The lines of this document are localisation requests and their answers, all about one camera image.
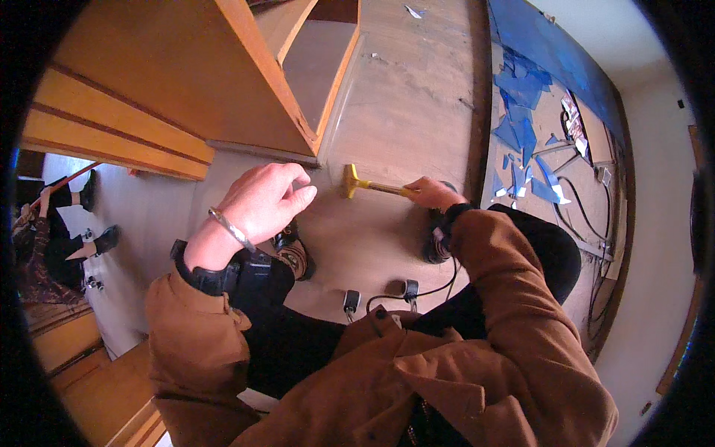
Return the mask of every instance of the hand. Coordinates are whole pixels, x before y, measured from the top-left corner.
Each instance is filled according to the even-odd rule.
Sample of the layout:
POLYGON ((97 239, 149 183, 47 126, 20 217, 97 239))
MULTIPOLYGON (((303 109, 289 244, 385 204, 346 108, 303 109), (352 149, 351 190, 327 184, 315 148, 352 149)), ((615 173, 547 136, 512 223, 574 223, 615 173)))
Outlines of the hand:
POLYGON ((40 217, 47 217, 49 211, 49 197, 52 195, 52 187, 45 187, 40 192, 40 217))
POLYGON ((33 219, 34 216, 32 214, 32 211, 30 210, 30 204, 26 203, 25 205, 22 205, 22 208, 20 209, 20 217, 17 218, 17 223, 15 225, 25 225, 27 222, 33 219))
MULTIPOLYGON (((258 245, 278 234, 315 199, 315 186, 294 191, 294 181, 300 185, 310 183, 310 177, 299 164, 271 163, 255 167, 231 185, 216 208, 249 241, 258 245)), ((216 219, 209 217, 189 239, 184 263, 189 271, 197 266, 221 270, 242 248, 216 219)))
POLYGON ((405 185, 408 190, 413 190, 408 198, 417 205, 425 208, 439 208, 442 213, 457 203, 468 203, 464 196, 452 191, 442 182, 429 177, 422 177, 416 182, 405 185))

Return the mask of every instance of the hammer handle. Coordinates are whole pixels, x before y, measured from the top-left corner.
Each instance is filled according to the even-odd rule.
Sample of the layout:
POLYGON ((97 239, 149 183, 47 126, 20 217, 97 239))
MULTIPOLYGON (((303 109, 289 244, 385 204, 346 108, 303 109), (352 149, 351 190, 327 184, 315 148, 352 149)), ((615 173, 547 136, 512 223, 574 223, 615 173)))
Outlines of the hammer handle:
POLYGON ((375 190, 375 191, 387 192, 389 194, 394 194, 394 195, 401 195, 403 197, 407 197, 407 195, 408 195, 408 190, 405 188, 399 188, 399 187, 390 186, 390 185, 383 185, 382 183, 370 182, 370 184, 368 184, 368 189, 375 190))

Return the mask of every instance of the white wall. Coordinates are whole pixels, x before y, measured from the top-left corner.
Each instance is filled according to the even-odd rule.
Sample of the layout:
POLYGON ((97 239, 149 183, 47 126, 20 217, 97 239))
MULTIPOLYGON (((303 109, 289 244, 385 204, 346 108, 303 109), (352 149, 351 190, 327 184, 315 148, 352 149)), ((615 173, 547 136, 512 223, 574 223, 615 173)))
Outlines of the white wall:
POLYGON ((656 386, 693 294, 689 205, 695 160, 687 98, 660 41, 630 0, 530 0, 556 17, 621 93, 633 142, 636 226, 623 299, 596 362, 626 446, 657 411, 656 386), (685 109, 677 101, 683 99, 685 109), (640 416, 643 406, 654 406, 640 416))
POLYGON ((675 351, 693 295, 689 208, 694 124, 673 72, 622 93, 636 165, 636 227, 623 299, 596 362, 621 414, 609 445, 625 446, 658 403, 656 386, 675 351))
POLYGON ((556 17, 618 90, 667 60, 661 42, 632 0, 528 0, 556 17))

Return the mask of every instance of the black shoe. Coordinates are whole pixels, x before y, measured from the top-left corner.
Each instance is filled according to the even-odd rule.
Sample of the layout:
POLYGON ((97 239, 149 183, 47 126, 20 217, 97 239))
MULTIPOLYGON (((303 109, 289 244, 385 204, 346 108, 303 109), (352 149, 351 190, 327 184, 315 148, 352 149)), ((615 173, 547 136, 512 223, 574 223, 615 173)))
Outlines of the black shoe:
POLYGON ((92 212, 94 209, 94 191, 97 189, 97 171, 89 171, 89 180, 84 184, 84 188, 79 192, 79 204, 92 212))
MULTIPOLYGON (((452 191, 457 192, 457 188, 451 183, 444 181, 442 181, 442 183, 452 191)), ((445 216, 439 208, 429 209, 428 214, 430 216, 430 234, 422 248, 422 259, 427 264, 442 264, 443 262, 447 262, 452 255, 450 255, 447 250, 441 248, 441 242, 437 241, 434 232, 435 228, 440 226, 445 216)))
POLYGON ((291 220, 290 223, 286 225, 286 227, 283 228, 280 233, 272 237, 270 243, 271 245, 273 245, 273 249, 276 252, 279 252, 283 247, 287 247, 295 241, 299 241, 301 246, 303 247, 303 251, 305 252, 306 264, 305 273, 303 273, 303 276, 296 278, 295 280, 307 281, 315 274, 317 266, 315 265, 315 261, 313 260, 313 258, 310 256, 308 249, 305 247, 305 244, 302 240, 300 240, 300 236, 298 235, 298 223, 295 222, 295 219, 291 220))
POLYGON ((110 251, 119 244, 119 237, 122 235, 122 229, 118 225, 112 225, 107 228, 101 236, 94 240, 94 245, 97 246, 97 256, 110 251))

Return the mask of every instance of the person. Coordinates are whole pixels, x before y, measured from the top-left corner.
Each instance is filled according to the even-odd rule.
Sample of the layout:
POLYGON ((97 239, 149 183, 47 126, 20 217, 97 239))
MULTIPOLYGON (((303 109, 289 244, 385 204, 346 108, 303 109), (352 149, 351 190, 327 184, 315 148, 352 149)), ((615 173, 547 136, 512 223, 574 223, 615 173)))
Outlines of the person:
POLYGON ((315 198, 309 183, 297 164, 249 170, 216 208, 242 235, 207 218, 147 291, 154 402, 175 446, 606 445, 618 411, 560 305, 580 255, 535 217, 473 209, 426 177, 407 185, 414 203, 440 210, 470 277, 412 321, 377 306, 345 326, 202 292, 194 277, 224 269, 239 240, 276 234, 292 250, 278 247, 271 281, 289 290, 305 279, 312 260, 294 217, 315 198), (246 387, 280 401, 260 418, 237 397, 246 387))
POLYGON ((117 246, 120 229, 107 228, 91 242, 82 236, 70 238, 57 208, 81 205, 94 209, 97 173, 90 171, 84 188, 71 192, 64 185, 55 192, 47 185, 40 192, 40 211, 36 216, 28 204, 23 205, 13 235, 17 288, 23 303, 75 304, 84 297, 82 263, 92 255, 101 255, 117 246))

